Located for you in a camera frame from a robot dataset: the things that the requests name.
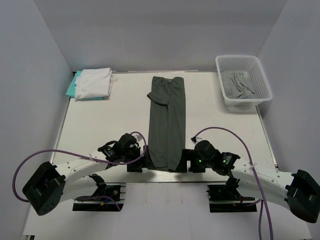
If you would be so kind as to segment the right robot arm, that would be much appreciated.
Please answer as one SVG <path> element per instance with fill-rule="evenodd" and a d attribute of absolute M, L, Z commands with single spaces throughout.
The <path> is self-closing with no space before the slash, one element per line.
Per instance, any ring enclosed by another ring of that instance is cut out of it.
<path fill-rule="evenodd" d="M 231 152 L 220 152 L 207 140 L 198 141 L 194 149 L 183 149 L 181 162 L 190 162 L 191 173 L 212 169 L 227 177 L 224 184 L 208 186 L 209 201 L 217 204 L 217 212 L 231 212 L 225 205 L 235 204 L 239 211 L 254 199 L 282 206 L 297 218 L 316 223 L 320 214 L 320 186 L 306 171 L 296 173 L 252 166 L 248 160 Z"/>

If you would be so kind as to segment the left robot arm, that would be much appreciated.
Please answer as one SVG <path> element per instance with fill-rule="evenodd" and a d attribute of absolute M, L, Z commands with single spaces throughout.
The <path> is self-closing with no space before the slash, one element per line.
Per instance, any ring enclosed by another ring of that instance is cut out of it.
<path fill-rule="evenodd" d="M 107 142 L 88 155 L 61 150 L 60 153 L 76 159 L 61 164 L 42 163 L 22 192 L 39 216 L 48 214 L 66 200 L 97 201 L 117 206 L 117 194 L 98 173 L 137 163 L 146 154 L 147 147 L 139 145 L 145 140 L 140 132 L 133 131 L 125 133 L 119 140 Z"/>

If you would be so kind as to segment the dark grey t-shirt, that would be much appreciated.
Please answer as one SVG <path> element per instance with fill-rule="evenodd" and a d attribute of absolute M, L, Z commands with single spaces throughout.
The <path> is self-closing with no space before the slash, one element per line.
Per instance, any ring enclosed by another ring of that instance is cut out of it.
<path fill-rule="evenodd" d="M 182 77 L 154 76 L 150 100 L 148 151 L 156 169 L 176 171 L 186 144 L 186 93 Z"/>

